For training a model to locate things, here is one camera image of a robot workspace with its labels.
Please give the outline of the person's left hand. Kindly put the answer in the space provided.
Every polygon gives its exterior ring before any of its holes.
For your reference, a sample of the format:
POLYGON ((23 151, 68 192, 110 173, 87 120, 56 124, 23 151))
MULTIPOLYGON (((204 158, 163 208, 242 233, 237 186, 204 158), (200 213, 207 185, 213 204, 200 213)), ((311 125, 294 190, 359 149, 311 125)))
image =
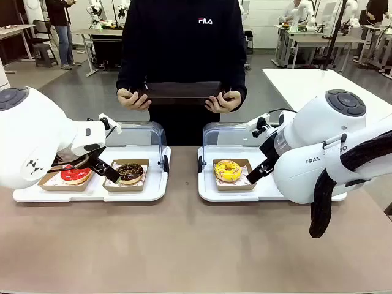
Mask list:
POLYGON ((238 91, 220 92, 216 97, 210 96, 205 101, 205 108, 213 113, 230 113, 241 105, 241 94, 238 91))

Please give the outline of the person's right hand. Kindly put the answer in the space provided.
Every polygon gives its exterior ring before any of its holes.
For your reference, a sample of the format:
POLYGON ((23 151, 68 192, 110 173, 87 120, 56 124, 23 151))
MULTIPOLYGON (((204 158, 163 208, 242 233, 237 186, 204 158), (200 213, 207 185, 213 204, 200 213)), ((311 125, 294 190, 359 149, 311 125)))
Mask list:
POLYGON ((130 91, 121 88, 117 91, 117 97, 119 103, 128 110, 146 111, 151 105, 148 96, 146 94, 139 96, 137 91, 131 93, 130 91))

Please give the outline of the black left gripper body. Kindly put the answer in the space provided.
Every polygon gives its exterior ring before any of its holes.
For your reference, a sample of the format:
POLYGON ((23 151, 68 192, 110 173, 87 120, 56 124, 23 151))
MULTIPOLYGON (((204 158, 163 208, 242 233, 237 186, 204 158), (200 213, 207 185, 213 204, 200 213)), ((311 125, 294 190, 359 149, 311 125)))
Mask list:
POLYGON ((107 170, 110 167, 99 156, 103 153, 105 148, 99 148, 88 153, 88 168, 100 176, 106 176, 107 170))

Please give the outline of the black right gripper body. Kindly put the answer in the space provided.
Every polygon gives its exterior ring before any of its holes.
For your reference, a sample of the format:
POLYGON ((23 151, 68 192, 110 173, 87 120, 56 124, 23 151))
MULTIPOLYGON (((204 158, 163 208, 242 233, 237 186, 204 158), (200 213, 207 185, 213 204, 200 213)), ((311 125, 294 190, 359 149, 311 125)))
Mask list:
POLYGON ((260 151, 266 157, 262 164, 275 164, 279 158, 274 145, 276 135, 277 132, 273 132, 259 147, 260 151))

